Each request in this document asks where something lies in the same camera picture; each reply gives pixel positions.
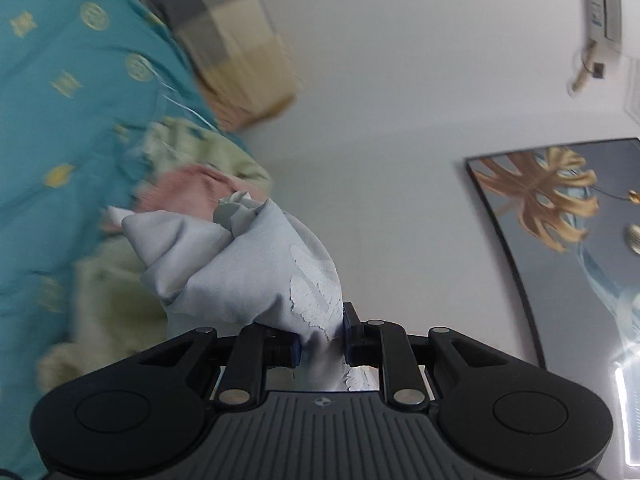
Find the pink fleece blanket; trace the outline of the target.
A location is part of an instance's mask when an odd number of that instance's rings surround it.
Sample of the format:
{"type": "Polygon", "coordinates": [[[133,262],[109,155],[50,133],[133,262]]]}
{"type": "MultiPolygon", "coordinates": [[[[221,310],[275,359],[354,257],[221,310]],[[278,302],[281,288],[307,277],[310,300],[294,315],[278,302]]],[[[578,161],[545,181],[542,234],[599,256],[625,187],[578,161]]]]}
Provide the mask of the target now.
{"type": "Polygon", "coordinates": [[[129,209],[118,209],[105,215],[103,229],[107,233],[122,230],[119,214],[126,216],[153,211],[176,212],[212,220],[215,209],[224,198],[236,192],[247,192],[254,200],[265,200],[271,190],[268,176],[232,176],[210,165],[191,164],[169,170],[143,183],[134,194],[129,209]]]}

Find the white wall air conditioner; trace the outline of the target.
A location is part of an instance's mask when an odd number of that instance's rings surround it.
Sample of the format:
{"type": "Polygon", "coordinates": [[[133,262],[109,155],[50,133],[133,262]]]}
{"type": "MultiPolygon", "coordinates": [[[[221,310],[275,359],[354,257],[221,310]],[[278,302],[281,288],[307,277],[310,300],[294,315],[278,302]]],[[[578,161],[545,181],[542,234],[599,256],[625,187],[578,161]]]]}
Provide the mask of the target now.
{"type": "Polygon", "coordinates": [[[606,63],[620,57],[623,40],[622,0],[582,0],[585,31],[574,55],[575,73],[567,85],[577,96],[593,79],[603,79],[606,63]]]}

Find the framed golden leaf painting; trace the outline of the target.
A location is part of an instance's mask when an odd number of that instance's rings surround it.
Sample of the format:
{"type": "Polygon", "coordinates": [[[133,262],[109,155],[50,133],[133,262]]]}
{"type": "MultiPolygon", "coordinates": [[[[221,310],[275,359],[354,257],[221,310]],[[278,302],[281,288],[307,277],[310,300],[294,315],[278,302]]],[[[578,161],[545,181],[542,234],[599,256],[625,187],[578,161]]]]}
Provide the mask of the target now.
{"type": "Polygon", "coordinates": [[[639,365],[639,141],[465,162],[506,254],[541,364],[578,378],[639,365]]]}

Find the green fleece blanket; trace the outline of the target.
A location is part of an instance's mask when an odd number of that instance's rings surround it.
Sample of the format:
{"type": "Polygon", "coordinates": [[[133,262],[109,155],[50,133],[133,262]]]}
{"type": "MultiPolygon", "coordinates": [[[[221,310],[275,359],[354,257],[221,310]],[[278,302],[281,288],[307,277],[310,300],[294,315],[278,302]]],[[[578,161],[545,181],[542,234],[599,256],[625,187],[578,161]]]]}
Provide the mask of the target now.
{"type": "MultiPolygon", "coordinates": [[[[210,165],[232,176],[269,177],[252,156],[218,131],[175,117],[153,122],[134,154],[149,165],[134,194],[152,177],[191,164],[210,165]]],[[[133,356],[166,338],[166,313],[160,300],[141,283],[143,263],[122,231],[105,234],[98,248],[76,263],[72,336],[53,346],[38,362],[41,392],[133,356]]]]}

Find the checkered pillow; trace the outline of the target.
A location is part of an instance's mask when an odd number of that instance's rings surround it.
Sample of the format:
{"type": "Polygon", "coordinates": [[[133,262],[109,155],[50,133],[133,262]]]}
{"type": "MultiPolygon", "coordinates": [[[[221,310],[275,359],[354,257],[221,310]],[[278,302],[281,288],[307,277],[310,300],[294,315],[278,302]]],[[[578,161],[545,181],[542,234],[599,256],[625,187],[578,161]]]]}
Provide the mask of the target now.
{"type": "Polygon", "coordinates": [[[186,51],[218,124],[235,132],[291,106],[298,84],[262,0],[142,0],[186,51]]]}

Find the teal patterned bed sheet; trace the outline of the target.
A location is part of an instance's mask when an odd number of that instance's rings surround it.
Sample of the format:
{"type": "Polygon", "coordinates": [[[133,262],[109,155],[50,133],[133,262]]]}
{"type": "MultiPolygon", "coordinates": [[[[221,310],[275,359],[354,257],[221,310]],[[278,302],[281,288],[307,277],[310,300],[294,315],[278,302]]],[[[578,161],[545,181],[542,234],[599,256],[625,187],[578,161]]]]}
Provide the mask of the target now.
{"type": "Polygon", "coordinates": [[[153,122],[221,130],[186,54],[140,0],[1,0],[1,474],[46,471],[38,361],[70,334],[76,263],[149,165],[153,122]]]}

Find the white t-shirt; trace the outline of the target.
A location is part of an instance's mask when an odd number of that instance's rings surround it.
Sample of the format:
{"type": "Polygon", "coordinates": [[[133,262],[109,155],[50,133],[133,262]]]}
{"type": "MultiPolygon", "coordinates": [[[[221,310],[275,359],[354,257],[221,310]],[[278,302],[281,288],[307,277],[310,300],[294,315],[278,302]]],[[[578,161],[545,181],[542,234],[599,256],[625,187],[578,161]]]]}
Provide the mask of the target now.
{"type": "Polygon", "coordinates": [[[259,323],[302,344],[299,366],[270,370],[268,387],[378,388],[371,367],[344,358],[342,286],[332,258],[273,200],[237,192],[207,219],[159,210],[130,212],[120,225],[144,265],[142,284],[166,312],[169,337],[203,326],[232,336],[259,323]]]}

